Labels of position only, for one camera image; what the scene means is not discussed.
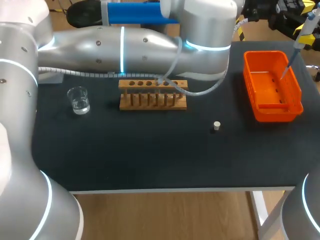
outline black tabletop mat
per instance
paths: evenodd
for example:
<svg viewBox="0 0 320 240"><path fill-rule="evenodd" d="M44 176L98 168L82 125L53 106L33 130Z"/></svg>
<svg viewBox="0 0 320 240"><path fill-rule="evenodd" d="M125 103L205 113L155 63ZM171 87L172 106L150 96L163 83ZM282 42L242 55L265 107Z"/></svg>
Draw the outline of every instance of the black tabletop mat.
<svg viewBox="0 0 320 240"><path fill-rule="evenodd" d="M66 76L39 85L32 152L69 191L295 186L320 157L320 96L300 56L293 70L304 112L292 123L255 121L243 78L246 51L290 42L234 42L224 83L187 97L187 111L119 111L116 79ZM212 82L189 81L191 91ZM84 86L91 110L73 114L68 89ZM214 121L221 122L211 134Z"/></svg>

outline table leg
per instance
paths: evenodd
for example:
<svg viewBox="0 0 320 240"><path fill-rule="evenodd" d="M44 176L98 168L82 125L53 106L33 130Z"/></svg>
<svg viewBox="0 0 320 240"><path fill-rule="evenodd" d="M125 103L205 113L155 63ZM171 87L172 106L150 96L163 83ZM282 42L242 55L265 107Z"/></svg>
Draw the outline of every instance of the table leg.
<svg viewBox="0 0 320 240"><path fill-rule="evenodd" d="M290 191L286 191L270 215L268 215L262 191L251 191L255 220L258 227L258 239L270 240L281 228L281 209Z"/></svg>

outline pipette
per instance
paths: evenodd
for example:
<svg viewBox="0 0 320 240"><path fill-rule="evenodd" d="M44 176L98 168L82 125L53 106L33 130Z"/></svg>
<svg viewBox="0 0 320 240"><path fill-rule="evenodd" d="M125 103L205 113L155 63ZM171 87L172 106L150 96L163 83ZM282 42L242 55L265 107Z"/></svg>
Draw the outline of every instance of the pipette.
<svg viewBox="0 0 320 240"><path fill-rule="evenodd" d="M294 51L292 56L289 59L289 63L284 69L282 76L280 79L283 79L288 72L289 68L291 67L292 63L296 59L297 55L299 54L300 50L305 47L305 45L312 45L315 41L315 37L312 35L314 29L318 26L318 22L320 20L320 2L317 4L317 9L309 12L307 18L303 24L303 27L294 42Z"/></svg>
<svg viewBox="0 0 320 240"><path fill-rule="evenodd" d="M283 73L282 73L282 76L281 76L280 80L284 78L284 76L285 76L286 73L288 72L289 68L291 67L292 63L293 63L294 60L296 59L296 56L298 55L298 53L300 53L300 49L295 48L294 51L293 51L292 56L291 56L290 59L289 59L288 65L285 67L285 69L284 69L284 71L283 71Z"/></svg>

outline orange plastic basket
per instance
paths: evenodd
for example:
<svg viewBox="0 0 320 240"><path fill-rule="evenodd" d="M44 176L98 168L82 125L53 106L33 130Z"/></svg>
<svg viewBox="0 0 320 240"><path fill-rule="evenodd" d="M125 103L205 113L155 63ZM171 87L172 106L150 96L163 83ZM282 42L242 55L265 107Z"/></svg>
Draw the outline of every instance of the orange plastic basket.
<svg viewBox="0 0 320 240"><path fill-rule="evenodd" d="M304 111L301 89L282 51L244 53L244 81L258 122L291 122Z"/></svg>

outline white cable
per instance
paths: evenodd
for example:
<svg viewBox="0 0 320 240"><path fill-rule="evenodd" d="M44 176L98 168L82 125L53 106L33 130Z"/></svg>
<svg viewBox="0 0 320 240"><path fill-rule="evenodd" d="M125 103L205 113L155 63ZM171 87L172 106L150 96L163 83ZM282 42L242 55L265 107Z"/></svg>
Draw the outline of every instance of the white cable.
<svg viewBox="0 0 320 240"><path fill-rule="evenodd" d="M40 66L38 68L39 74L43 73L57 73L65 74L77 77L88 77L88 78L102 78L102 79L118 79L118 78L161 78L162 75L153 73L93 73L83 71L73 71L56 67Z"/></svg>
<svg viewBox="0 0 320 240"><path fill-rule="evenodd" d="M233 34L235 34L236 31L238 31L238 29L245 23L248 22L248 19L245 18L243 20L241 20L240 22L238 22L238 24L236 24L234 26L233 29ZM188 95L188 96L202 96L205 94L208 94L210 92L212 92L213 90L215 90L217 87L220 86L220 84L224 81L227 72L228 72L228 68L229 68L229 58L227 61L227 67L226 70L223 74L223 77L221 79L219 79L212 87L210 87L209 89L205 90L205 91L201 91L201 92L191 92L191 91L187 91L182 89L181 87L179 87L178 85L176 85L173 81L171 81L170 79L168 79L168 76L173 72L173 70L175 69L181 51L182 51L182 46L183 46L183 42L182 39L180 37L177 37L178 39L178 49L177 49L177 54L175 55L175 58L168 70L168 72L165 75L159 75L159 74L152 74L152 73L90 73L90 72L82 72L82 71L73 71L73 70L67 70L67 69L62 69L62 68L55 68L55 67L44 67L41 66L38 68L39 73L61 73L61 74L65 74L65 75L72 75L72 76L78 76L78 77L89 77L89 78L157 78L159 79L159 81L163 81L165 80L166 82L168 82L170 85L172 85L173 87L175 87L175 89L177 89L179 92Z"/></svg>
<svg viewBox="0 0 320 240"><path fill-rule="evenodd" d="M235 34L235 32L238 31L238 29L241 27L241 25L245 24L248 22L248 18L245 18L243 20L241 20L240 22L238 22L235 26L234 26L234 29L233 29L233 34ZM179 39L179 45L181 45L181 48L182 48L182 40L181 38ZM180 54L181 54L181 49L178 47L178 52L175 56L175 59L169 69L169 71L164 75L164 76L168 76L169 74L171 74L171 72L173 71L173 69L175 68L177 62L178 62L178 59L180 57ZM171 86L173 86L175 89L177 89L179 92L187 95L187 96L193 96L193 97L197 97L197 96L203 96L203 95L206 95L210 92L212 92L213 90L215 90L217 87L219 87L222 82L225 80L226 78L226 75L227 75L227 72L228 72L228 68L229 68L229 56L228 56L228 60L227 60L227 65L226 65L226 70L223 74L223 77L220 78L212 87L208 88L207 90L205 91L200 91L200 92L191 92L191 91L187 91L187 90L184 90L182 89L181 87L179 87L177 84L175 84L173 81L171 81L170 79L168 78L165 78L165 81L168 82Z"/></svg>

